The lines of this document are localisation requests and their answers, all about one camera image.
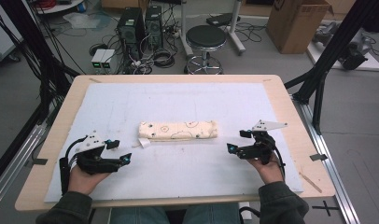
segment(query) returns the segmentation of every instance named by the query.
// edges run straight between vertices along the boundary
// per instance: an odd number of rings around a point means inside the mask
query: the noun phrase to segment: metal rail
[[[359,224],[358,215],[353,207],[352,202],[349,199],[349,195],[344,188],[344,183],[341,180],[341,177],[335,167],[334,161],[330,155],[329,149],[327,148],[326,142],[322,135],[319,135],[312,124],[313,113],[312,108],[309,105],[301,105],[295,101],[294,104],[298,105],[301,109],[301,112],[304,116],[305,123],[308,127],[309,134],[315,144],[317,152],[322,155],[326,155],[328,158],[323,160],[323,165],[327,170],[327,173],[330,176],[330,179],[335,187],[335,198],[341,208],[341,212],[344,216],[344,220],[348,224]]]
[[[0,176],[0,202],[9,190],[9,187],[15,181],[23,165],[32,155],[35,147],[41,141],[41,138],[44,135],[47,126],[47,123],[44,121],[42,124],[36,125],[32,129],[24,143],[21,145],[21,148],[15,155],[14,159],[12,159],[12,161],[9,163],[9,166]]]

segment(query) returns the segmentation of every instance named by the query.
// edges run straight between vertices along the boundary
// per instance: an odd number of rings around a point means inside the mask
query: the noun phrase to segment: white device
[[[286,128],[287,126],[288,126],[287,123],[265,121],[265,120],[260,119],[260,121],[252,128],[252,130],[253,131],[270,131],[273,129]]]
[[[111,67],[115,67],[113,65],[113,62],[115,61],[115,54],[114,54],[115,50],[114,49],[106,49],[105,50],[105,54],[102,58],[102,67],[103,67],[103,71],[104,73],[106,74],[110,74],[111,73]]]
[[[91,64],[93,65],[95,74],[102,73],[102,63],[103,56],[105,55],[105,49],[98,49],[93,55],[91,59]]]
[[[76,153],[88,151],[97,147],[102,147],[105,145],[105,141],[99,136],[96,131],[90,133],[87,138],[76,148]]]

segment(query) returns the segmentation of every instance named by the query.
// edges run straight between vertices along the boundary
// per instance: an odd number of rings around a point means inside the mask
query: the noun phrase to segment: stool base
[[[202,56],[194,56],[190,58],[184,69],[184,73],[196,75],[196,74],[207,74],[207,75],[221,75],[223,74],[221,63],[210,57],[209,55],[203,54]]]

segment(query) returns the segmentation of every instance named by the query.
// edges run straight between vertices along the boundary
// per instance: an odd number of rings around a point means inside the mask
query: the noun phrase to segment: black tape
[[[311,158],[312,161],[318,161],[318,160],[323,161],[325,159],[328,159],[328,157],[326,155],[324,155],[324,154],[321,154],[321,155],[320,154],[315,154],[315,155],[310,156],[310,158]]]
[[[47,159],[34,159],[33,165],[45,165],[47,164]]]

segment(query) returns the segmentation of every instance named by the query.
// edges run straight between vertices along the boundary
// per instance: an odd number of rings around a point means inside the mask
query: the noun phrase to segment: sleeve
[[[88,195],[68,191],[47,213],[37,217],[36,224],[88,224],[92,199]]]
[[[306,201],[292,192],[284,182],[274,182],[259,189],[260,224],[305,223],[309,211]]]

